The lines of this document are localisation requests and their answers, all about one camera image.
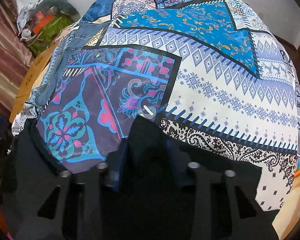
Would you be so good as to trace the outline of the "black pants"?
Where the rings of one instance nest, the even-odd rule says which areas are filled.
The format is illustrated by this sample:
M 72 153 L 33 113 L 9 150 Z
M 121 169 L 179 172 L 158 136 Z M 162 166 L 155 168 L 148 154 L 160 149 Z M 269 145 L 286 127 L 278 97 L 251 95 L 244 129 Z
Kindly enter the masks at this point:
M 277 239 L 274 211 L 256 202 L 261 169 L 132 124 L 122 181 L 107 187 L 106 161 L 74 173 L 25 122 L 4 168 L 3 214 L 15 239 Z M 172 185 L 167 140 L 190 157 L 192 185 Z

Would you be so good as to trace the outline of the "blue patchwork quilt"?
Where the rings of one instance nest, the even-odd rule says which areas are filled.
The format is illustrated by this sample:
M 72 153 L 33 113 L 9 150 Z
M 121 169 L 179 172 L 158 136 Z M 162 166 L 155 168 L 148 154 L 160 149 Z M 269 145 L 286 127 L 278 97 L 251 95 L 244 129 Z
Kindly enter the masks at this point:
M 68 58 L 27 119 L 74 173 L 106 158 L 137 116 L 169 136 L 261 168 L 256 201 L 279 210 L 300 169 L 300 87 L 291 58 L 242 0 L 97 0 L 84 22 L 110 24 Z

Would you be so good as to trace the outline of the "grey plush pillow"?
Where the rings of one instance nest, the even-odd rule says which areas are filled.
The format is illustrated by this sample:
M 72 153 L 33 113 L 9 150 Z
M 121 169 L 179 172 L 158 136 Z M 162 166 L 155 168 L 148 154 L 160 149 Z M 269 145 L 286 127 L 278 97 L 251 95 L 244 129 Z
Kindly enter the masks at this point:
M 77 9 L 67 0 L 43 0 L 36 6 L 35 12 L 47 12 L 50 9 L 52 9 L 54 14 L 61 13 L 69 16 L 73 22 L 76 22 L 80 19 L 80 14 Z

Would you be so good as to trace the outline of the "grey clothes pile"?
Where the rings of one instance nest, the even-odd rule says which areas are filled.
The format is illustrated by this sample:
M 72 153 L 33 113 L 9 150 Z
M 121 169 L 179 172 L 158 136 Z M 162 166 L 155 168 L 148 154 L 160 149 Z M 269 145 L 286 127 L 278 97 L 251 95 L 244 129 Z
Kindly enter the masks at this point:
M 37 2 L 25 5 L 21 8 L 17 17 L 18 31 L 22 31 L 26 27 L 27 22 L 34 18 L 39 11 L 50 7 L 53 7 L 52 2 L 48 2 L 47 0 L 38 0 Z

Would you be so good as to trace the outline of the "orange box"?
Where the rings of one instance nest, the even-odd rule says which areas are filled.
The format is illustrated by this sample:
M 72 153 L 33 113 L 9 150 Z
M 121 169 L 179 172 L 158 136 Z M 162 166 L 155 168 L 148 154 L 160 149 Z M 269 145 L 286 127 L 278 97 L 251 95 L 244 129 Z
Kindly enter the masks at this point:
M 50 23 L 55 15 L 53 13 L 46 13 L 43 11 L 39 11 L 36 13 L 35 18 L 33 19 L 33 27 L 32 27 L 32 32 L 34 34 L 38 34 L 48 23 Z

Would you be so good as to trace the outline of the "green storage bag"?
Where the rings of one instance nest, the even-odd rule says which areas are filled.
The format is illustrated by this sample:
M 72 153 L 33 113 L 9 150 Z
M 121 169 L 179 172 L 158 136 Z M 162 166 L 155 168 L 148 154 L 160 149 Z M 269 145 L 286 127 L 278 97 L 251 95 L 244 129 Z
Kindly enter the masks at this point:
M 26 45 L 34 56 L 39 55 L 46 48 L 51 46 L 60 31 L 73 24 L 70 17 L 63 14 L 58 14 L 54 17 L 49 16 L 48 19 L 50 21 L 46 22 L 46 25 L 43 27 L 35 26 L 34 36 L 30 40 L 26 41 Z

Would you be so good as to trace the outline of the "folded blue jeans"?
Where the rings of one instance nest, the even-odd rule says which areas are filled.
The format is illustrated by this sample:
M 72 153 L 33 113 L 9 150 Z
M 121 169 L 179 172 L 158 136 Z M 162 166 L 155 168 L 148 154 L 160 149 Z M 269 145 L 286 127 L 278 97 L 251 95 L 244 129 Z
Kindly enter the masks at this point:
M 44 106 L 53 94 L 58 81 L 68 64 L 70 55 L 81 50 L 85 44 L 99 31 L 110 24 L 106 21 L 101 24 L 84 22 L 77 29 L 66 35 L 54 49 L 49 67 L 39 87 L 32 90 L 30 101 L 36 106 Z

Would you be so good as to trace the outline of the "striped pink curtain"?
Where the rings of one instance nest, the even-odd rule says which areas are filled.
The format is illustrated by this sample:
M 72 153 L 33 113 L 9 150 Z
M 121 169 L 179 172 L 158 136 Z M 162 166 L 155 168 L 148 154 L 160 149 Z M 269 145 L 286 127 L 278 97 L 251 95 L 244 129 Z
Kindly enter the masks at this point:
M 17 16 L 16 0 L 0 0 L 0 116 L 6 119 L 34 61 L 32 53 L 17 37 Z

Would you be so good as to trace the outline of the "wooden lap table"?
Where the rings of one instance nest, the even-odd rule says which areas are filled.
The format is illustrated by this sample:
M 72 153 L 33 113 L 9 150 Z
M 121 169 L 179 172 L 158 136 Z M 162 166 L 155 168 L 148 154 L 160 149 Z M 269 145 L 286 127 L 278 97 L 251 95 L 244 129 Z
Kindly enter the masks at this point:
M 33 64 L 27 71 L 17 95 L 15 96 L 15 101 L 13 108 L 10 114 L 10 123 L 13 123 L 15 116 L 20 113 L 23 109 L 23 104 L 30 97 L 30 92 L 33 87 L 33 84 L 37 80 L 38 76 L 41 74 L 43 69 L 48 65 L 52 52 L 57 46 L 58 42 L 55 42 L 52 46 L 41 52 L 33 61 Z

